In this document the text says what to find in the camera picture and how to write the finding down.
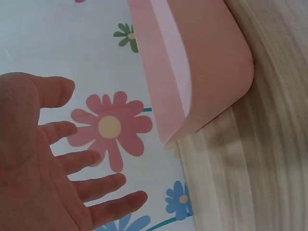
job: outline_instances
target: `flower petal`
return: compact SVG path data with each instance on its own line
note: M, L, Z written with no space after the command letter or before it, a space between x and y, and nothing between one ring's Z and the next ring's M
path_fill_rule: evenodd
M150 224L151 218L149 216L143 216L135 220L131 225L127 228L126 231L140 231L145 228L148 224Z
M86 103L88 108L96 114L99 114L103 110L103 105L98 95L89 96Z
M126 29L126 31L129 31L129 33L131 33L129 25L127 23L125 23L125 29Z
M127 95L123 91L118 91L114 95L114 105L125 105L127 101Z
M167 195L171 198L174 198L174 193L173 193L173 190L172 189L168 189L167 190Z
M117 31L114 33L114 37L126 37L126 35L122 32Z
M117 231L117 228L116 228L116 223L114 221L108 223L105 225L107 231Z
M184 188L185 188L185 192L184 192L185 195L189 197L189 191L188 191L187 184L185 184L185 187L184 187Z
M102 140L96 140L91 146L88 148L88 150L98 151L101 154L101 161L99 163L96 163L95 165L92 165L92 167L96 167L103 162L105 159L105 154L107 151L106 144L102 142Z
M120 221L119 221L119 231L124 231L124 229L126 228L130 218L131 218L131 214L128 214L126 217L123 217L123 218L120 219Z
M122 132L117 140L126 152L133 156L141 156L144 152L144 145L137 134Z
M138 53L138 46L136 40L131 40L130 41L130 47L133 52Z
M114 172L121 172L123 170L123 160L115 139L108 140L107 150L111 170Z
M96 139L96 131L93 126L78 128L77 134L67 137L68 143L73 147L84 146Z
M193 214L192 203L190 200L187 202L187 208L188 212L190 212L190 214Z
M112 105L109 95L103 95L103 107L109 107Z
M129 109L128 115L136 116L143 112L143 103L139 100L134 100L127 104L127 108Z
M184 220L187 218L187 208L185 204L179 203L176 208L175 217L177 220Z
M176 211L176 204L170 203L166 206L167 213L174 213Z
M75 109L72 112L71 117L77 123L89 124L89 125L92 125L97 120L96 116L82 109Z
M175 202L174 199L170 198L170 197L166 197L165 198L165 201L168 203L168 204L173 204Z
M95 229L95 231L108 231L106 228L104 228L103 226Z
M148 133L153 127L152 120L145 115L132 118L130 125L136 133Z
M126 44L128 44L128 42L129 42L129 38L125 38L119 42L119 46L124 47Z
M175 199L179 199L181 196L184 195L184 190L183 190L183 186L182 186L181 182L176 181L174 183L173 192L174 192L174 198Z
M118 27L126 34L129 34L130 33L130 29L127 30L127 28L122 24L118 24Z

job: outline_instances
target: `hand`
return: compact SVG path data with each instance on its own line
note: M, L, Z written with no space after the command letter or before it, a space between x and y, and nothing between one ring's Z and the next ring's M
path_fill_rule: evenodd
M136 192L84 206L119 189L126 179L115 174L70 181L68 174L99 162L99 153L53 156L50 145L77 128L65 121L38 126L40 108L65 105L74 87L62 77L0 76L0 230L91 231L136 211L147 200L146 193Z

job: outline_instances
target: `finger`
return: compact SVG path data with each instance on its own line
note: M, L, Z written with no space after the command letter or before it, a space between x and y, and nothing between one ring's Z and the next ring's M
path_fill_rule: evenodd
M62 107L72 97L75 84L63 77L38 77L28 75L37 87L41 108Z
M93 229L113 220L119 220L122 217L137 211L143 206L147 199L147 194L143 191L139 191L117 200L107 201L89 207L88 209L92 217Z
M100 179L73 181L73 185L83 202L94 201L114 192L126 183L126 177L117 173Z
M69 175L100 162L101 154L97 151L87 150L60 155L56 158L62 165L67 175Z
M56 143L63 137L68 137L77 133L76 125L68 121L52 122L40 125L39 127L45 132L49 144Z

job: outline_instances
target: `pink envelope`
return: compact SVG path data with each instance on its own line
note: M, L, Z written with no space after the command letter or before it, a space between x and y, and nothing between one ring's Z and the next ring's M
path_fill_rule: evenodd
M250 49L223 0L129 0L162 143L196 132L250 88Z

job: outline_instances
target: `wooden surface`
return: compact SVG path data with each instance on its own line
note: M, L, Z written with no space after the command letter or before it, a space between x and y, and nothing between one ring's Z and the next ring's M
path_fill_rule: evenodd
M308 1L226 2L255 81L178 142L196 230L308 231Z

